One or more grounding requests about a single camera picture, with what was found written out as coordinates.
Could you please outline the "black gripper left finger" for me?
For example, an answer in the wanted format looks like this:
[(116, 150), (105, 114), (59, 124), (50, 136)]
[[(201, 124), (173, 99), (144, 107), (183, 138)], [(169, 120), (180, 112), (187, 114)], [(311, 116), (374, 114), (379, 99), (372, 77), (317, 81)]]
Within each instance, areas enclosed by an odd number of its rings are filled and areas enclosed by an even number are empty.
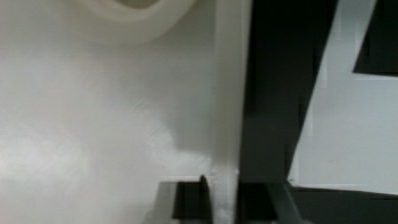
[(155, 200), (155, 224), (214, 224), (207, 177), (162, 182)]

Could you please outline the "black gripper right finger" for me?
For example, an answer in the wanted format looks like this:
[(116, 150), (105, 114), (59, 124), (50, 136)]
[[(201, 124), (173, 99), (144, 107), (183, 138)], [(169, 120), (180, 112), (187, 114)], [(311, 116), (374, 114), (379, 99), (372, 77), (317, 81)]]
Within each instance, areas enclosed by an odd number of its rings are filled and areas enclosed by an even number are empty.
[(294, 197), (283, 184), (240, 185), (237, 224), (304, 224)]

